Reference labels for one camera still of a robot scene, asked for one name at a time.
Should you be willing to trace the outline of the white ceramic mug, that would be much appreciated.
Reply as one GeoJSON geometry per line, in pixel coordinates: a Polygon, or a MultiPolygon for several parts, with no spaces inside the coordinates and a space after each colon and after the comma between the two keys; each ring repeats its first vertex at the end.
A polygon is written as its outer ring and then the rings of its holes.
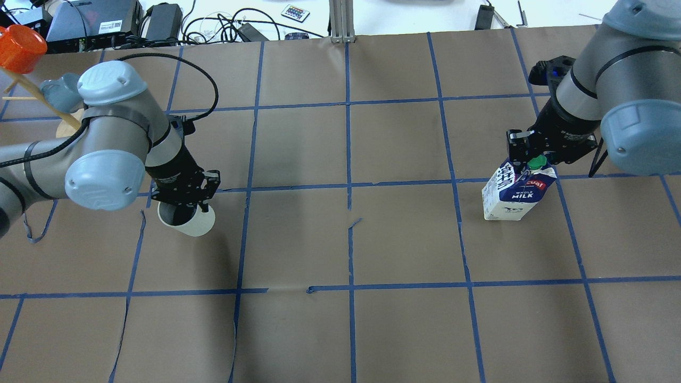
{"type": "Polygon", "coordinates": [[[200,205],[187,207],[160,203],[156,213],[164,226],[190,237],[206,235],[216,221],[215,211],[209,205],[203,209],[200,205]]]}

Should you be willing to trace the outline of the white blue milk carton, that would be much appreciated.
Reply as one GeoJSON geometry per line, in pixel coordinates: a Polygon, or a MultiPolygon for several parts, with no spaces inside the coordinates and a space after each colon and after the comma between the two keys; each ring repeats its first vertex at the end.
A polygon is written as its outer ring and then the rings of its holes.
{"type": "Polygon", "coordinates": [[[531,159],[519,170],[504,160],[481,190],[484,220],[520,221],[557,179],[545,155],[531,159]]]}

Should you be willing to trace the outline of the blue grey cup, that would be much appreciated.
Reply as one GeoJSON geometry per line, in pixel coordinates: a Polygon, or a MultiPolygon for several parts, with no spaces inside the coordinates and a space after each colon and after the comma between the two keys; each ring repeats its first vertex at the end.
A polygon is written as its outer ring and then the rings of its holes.
{"type": "Polygon", "coordinates": [[[75,73],[65,73],[58,79],[43,81],[39,89],[49,105],[59,112],[70,114],[83,105],[77,87],[79,78],[75,73]]]}

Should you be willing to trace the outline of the orange cup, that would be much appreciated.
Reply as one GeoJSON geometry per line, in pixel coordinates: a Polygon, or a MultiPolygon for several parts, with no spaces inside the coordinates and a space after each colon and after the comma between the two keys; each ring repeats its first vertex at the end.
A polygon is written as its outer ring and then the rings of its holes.
{"type": "Polygon", "coordinates": [[[1,27],[1,67],[14,73],[31,73],[48,50],[44,38],[19,24],[1,27]]]}

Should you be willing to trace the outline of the black power adapter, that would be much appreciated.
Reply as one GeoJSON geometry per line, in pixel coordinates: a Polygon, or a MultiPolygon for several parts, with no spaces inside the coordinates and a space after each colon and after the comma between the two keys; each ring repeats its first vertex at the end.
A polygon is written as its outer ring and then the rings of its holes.
{"type": "Polygon", "coordinates": [[[475,19],[474,30],[490,30],[494,19],[495,7],[481,4],[475,19]]]}

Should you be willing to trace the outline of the wooden mug tree stand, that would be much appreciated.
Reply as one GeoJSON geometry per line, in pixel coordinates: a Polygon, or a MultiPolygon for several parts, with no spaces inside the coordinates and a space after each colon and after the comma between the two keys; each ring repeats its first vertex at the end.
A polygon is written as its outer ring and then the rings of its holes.
{"type": "Polygon", "coordinates": [[[4,101],[16,101],[16,102],[29,102],[33,104],[41,103],[43,106],[45,106],[47,109],[49,109],[55,116],[58,116],[59,119],[65,124],[66,126],[70,126],[68,129],[57,129],[57,133],[75,133],[80,127],[81,127],[81,121],[76,119],[75,116],[68,112],[61,112],[55,107],[53,107],[47,99],[44,97],[42,91],[37,87],[35,83],[33,83],[27,76],[25,76],[22,73],[15,73],[11,72],[10,70],[7,70],[6,68],[2,68],[2,73],[5,73],[11,80],[11,84],[8,87],[8,89],[12,90],[14,89],[17,85],[19,85],[22,89],[26,90],[30,95],[29,96],[9,96],[9,95],[4,95],[2,97],[2,100],[4,101]]]}

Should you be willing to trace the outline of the small remote control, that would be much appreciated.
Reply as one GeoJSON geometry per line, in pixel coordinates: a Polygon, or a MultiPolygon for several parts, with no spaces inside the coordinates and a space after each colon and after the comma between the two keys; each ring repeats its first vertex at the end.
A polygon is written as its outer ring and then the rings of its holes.
{"type": "Polygon", "coordinates": [[[309,10],[305,10],[304,8],[289,4],[284,7],[280,15],[282,15],[285,19],[304,23],[308,19],[309,15],[311,15],[311,12],[309,12],[309,10]]]}

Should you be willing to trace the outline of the black electronics box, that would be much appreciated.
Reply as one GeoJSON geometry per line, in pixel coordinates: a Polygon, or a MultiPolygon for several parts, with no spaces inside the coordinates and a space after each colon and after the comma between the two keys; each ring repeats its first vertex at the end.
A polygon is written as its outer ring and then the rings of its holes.
{"type": "Polygon", "coordinates": [[[142,19],[139,1],[65,1],[49,25],[48,54],[119,47],[139,35],[142,19]]]}

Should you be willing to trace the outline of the aluminium frame post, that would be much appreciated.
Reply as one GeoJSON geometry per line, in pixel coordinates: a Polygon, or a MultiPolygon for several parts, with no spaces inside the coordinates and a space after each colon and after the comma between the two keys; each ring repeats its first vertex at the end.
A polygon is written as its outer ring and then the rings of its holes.
{"type": "Polygon", "coordinates": [[[334,44],[354,43],[354,1],[329,1],[330,40],[334,44]]]}

